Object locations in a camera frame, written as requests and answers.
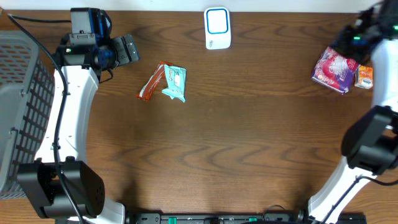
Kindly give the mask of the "small orange tissue pack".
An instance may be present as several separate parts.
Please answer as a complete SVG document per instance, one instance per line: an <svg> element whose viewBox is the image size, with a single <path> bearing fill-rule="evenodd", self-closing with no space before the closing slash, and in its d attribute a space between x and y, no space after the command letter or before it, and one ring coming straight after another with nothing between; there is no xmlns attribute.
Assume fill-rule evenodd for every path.
<svg viewBox="0 0 398 224"><path fill-rule="evenodd" d="M373 68L360 65L355 72L355 87L370 89L373 87Z"/></svg>

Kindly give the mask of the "red purple pad package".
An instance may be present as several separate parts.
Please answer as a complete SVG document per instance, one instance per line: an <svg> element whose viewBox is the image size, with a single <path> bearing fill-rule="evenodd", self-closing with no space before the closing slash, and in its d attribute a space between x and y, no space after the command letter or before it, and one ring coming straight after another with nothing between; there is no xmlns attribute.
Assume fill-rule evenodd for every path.
<svg viewBox="0 0 398 224"><path fill-rule="evenodd" d="M328 47L318 59L311 79L344 95L349 92L359 63Z"/></svg>

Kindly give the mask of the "orange snack bar wrapper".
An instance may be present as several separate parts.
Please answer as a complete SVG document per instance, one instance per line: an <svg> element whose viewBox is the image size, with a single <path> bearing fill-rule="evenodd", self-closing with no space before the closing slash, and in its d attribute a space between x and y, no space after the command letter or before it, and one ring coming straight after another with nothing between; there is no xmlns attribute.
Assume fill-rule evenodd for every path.
<svg viewBox="0 0 398 224"><path fill-rule="evenodd" d="M165 61L159 62L156 70L153 72L148 82L141 88L140 92L136 95L136 98L146 101L149 101L151 99L155 88L160 83L161 79L165 76L166 65L172 66L173 64Z"/></svg>

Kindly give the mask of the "teal wet wipes packet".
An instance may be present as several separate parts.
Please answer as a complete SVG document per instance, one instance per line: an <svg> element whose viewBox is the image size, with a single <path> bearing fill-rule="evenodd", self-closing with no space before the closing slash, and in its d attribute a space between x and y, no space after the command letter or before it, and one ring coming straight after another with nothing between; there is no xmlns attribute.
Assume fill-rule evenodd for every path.
<svg viewBox="0 0 398 224"><path fill-rule="evenodd" d="M171 99L178 98L185 102L185 82L187 70L182 67L165 65L165 78L168 87L162 90L162 93Z"/></svg>

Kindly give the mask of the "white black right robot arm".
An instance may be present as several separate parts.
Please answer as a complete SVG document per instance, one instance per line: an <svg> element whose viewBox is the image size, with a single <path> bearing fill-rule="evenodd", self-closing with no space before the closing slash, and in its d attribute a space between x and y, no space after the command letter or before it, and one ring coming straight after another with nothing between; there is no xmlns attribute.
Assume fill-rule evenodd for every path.
<svg viewBox="0 0 398 224"><path fill-rule="evenodd" d="M397 167L397 0L383 0L359 13L331 48L374 68L372 108L344 135L342 158L326 184L308 201L304 223L336 223L347 204L368 183Z"/></svg>

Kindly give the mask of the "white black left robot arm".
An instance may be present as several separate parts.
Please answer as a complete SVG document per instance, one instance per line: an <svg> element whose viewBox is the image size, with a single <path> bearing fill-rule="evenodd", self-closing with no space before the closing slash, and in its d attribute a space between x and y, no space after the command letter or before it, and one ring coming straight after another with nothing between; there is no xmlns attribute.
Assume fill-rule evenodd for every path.
<svg viewBox="0 0 398 224"><path fill-rule="evenodd" d="M122 203L106 196L102 178L87 164L90 109L101 72L139 60L131 35L97 39L72 34L52 55L54 93L45 136L34 161L17 171L36 214L64 223L135 223Z"/></svg>

